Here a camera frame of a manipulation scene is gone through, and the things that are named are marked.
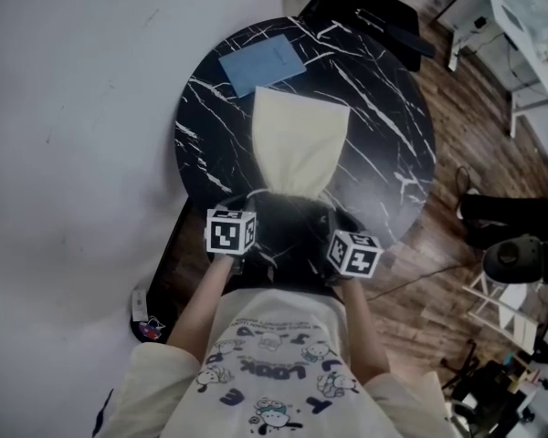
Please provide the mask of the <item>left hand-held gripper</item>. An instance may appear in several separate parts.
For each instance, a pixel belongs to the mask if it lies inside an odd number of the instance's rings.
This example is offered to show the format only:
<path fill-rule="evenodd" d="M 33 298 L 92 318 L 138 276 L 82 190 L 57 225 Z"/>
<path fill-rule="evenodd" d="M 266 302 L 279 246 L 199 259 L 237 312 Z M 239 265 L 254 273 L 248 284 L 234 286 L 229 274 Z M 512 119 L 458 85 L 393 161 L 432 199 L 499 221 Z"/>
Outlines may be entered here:
<path fill-rule="evenodd" d="M 256 242 L 257 225 L 257 214 L 253 211 L 208 209 L 205 250 L 208 254 L 232 256 L 232 273 L 241 275 L 245 255 Z"/>

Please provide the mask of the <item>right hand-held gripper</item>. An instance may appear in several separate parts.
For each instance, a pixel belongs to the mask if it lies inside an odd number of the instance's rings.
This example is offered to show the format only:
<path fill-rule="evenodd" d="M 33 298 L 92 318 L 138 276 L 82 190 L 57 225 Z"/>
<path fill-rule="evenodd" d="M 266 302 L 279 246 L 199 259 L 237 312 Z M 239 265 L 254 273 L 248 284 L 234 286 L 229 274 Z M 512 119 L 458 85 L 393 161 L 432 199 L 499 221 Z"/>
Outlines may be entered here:
<path fill-rule="evenodd" d="M 328 237 L 325 284 L 336 286 L 341 279 L 371 278 L 383 252 L 375 236 L 335 229 Z"/>

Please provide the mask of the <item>cream drawstring cloth bag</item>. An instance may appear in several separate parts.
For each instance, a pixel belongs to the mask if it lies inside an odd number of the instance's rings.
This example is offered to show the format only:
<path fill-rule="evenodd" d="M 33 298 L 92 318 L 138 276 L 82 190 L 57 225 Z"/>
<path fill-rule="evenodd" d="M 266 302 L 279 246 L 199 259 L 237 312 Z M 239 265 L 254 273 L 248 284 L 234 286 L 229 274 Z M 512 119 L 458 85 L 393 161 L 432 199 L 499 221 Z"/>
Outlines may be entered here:
<path fill-rule="evenodd" d="M 350 112 L 337 103 L 256 88 L 252 146 L 267 188 L 317 198 L 336 170 Z"/>

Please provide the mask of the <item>person's left forearm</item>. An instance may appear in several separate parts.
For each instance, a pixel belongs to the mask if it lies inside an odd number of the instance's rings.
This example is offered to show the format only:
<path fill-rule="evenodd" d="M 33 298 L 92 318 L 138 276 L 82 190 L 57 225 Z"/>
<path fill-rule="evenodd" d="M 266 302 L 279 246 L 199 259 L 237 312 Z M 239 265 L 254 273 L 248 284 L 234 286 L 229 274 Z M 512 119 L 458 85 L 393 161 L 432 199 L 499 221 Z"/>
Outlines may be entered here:
<path fill-rule="evenodd" d="M 204 360 L 216 310 L 233 263 L 234 258 L 229 255 L 214 259 L 177 319 L 167 340 L 168 346 L 188 352 L 199 362 Z"/>

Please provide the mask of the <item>person's right forearm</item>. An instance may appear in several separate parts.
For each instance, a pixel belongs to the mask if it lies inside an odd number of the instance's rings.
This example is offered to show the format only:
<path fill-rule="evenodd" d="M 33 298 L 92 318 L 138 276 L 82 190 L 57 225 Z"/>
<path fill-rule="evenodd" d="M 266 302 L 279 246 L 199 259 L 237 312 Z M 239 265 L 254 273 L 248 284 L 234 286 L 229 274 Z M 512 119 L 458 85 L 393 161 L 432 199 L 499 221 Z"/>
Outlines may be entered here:
<path fill-rule="evenodd" d="M 385 347 L 374 323 L 374 316 L 365 298 L 359 279 L 341 283 L 345 307 L 349 356 L 353 376 L 365 385 L 376 376 L 391 371 Z"/>

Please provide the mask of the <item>person in white shirt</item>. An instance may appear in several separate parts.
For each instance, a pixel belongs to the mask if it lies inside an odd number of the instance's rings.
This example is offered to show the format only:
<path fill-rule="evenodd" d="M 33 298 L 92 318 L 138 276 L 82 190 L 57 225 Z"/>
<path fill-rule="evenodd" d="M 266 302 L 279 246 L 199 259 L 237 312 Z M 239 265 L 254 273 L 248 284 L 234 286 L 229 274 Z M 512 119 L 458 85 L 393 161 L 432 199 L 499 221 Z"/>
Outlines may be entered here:
<path fill-rule="evenodd" d="M 332 297 L 229 293 L 203 360 L 133 351 L 96 438 L 455 438 L 445 409 L 396 377 L 359 382 L 345 333 Z"/>

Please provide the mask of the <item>black round device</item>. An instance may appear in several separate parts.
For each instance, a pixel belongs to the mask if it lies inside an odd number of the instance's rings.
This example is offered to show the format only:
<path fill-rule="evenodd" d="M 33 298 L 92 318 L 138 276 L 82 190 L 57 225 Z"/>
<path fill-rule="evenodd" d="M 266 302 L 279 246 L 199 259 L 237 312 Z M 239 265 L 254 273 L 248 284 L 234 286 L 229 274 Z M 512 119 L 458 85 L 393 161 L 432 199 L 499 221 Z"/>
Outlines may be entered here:
<path fill-rule="evenodd" d="M 543 279 L 543 244 L 535 237 L 512 238 L 491 246 L 484 254 L 485 276 L 501 284 L 532 284 Z"/>

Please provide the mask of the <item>white folding rack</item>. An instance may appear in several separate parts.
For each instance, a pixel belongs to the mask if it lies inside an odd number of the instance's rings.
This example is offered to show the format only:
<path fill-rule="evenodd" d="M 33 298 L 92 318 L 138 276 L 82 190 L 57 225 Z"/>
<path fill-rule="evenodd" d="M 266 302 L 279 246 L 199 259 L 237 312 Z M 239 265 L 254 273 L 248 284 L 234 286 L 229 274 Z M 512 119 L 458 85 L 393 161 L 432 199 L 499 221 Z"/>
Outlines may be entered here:
<path fill-rule="evenodd" d="M 540 323 L 524 310 L 524 305 L 531 293 L 540 290 L 543 281 L 505 284 L 488 276 L 481 262 L 477 267 L 475 277 L 462 287 L 474 298 L 467 316 L 532 355 Z"/>

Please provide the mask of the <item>blue notebook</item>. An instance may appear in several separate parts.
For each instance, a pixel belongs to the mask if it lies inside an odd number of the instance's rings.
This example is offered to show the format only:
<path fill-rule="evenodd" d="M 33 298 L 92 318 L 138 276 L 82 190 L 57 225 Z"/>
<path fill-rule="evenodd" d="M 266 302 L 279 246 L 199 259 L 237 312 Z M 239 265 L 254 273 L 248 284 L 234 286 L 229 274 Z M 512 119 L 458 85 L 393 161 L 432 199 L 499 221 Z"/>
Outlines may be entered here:
<path fill-rule="evenodd" d="M 269 87 L 306 71 L 300 56 L 284 35 L 251 44 L 218 61 L 240 99 L 252 94 L 257 87 Z"/>

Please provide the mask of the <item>black wheeled stand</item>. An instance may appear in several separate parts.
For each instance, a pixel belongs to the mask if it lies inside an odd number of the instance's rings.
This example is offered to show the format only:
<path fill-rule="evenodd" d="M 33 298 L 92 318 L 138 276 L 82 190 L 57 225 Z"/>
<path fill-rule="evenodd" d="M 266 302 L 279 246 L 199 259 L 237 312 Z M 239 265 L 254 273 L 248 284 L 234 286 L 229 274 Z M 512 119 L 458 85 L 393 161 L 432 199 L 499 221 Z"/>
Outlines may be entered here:
<path fill-rule="evenodd" d="M 442 385 L 450 404 L 451 421 L 465 438 L 505 438 L 522 419 L 530 395 L 542 382 L 520 356 L 506 361 L 480 361 L 477 344 L 468 341 L 469 354 L 453 367 L 442 359 L 440 367 L 453 373 Z"/>

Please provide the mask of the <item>black office chair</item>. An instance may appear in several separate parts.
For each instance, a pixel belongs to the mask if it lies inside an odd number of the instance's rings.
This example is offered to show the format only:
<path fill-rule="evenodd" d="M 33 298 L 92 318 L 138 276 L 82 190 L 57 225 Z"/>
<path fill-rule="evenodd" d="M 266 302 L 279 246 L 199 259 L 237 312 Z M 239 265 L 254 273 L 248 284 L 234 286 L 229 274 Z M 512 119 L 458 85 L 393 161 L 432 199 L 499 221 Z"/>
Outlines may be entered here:
<path fill-rule="evenodd" d="M 388 49 L 411 72 L 436 54 L 420 36 L 418 13 L 399 0 L 310 0 L 300 13 L 355 28 Z"/>

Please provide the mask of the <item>white desk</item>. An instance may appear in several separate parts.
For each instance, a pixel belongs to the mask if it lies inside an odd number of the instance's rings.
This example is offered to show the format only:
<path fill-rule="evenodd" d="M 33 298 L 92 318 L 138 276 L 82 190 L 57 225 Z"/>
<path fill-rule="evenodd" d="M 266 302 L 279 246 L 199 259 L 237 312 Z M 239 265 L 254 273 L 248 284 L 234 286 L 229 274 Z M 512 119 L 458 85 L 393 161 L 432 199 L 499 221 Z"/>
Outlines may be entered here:
<path fill-rule="evenodd" d="M 448 69 L 477 57 L 510 93 L 510 135 L 525 118 L 548 150 L 548 0 L 452 0 L 436 20 L 453 34 Z"/>

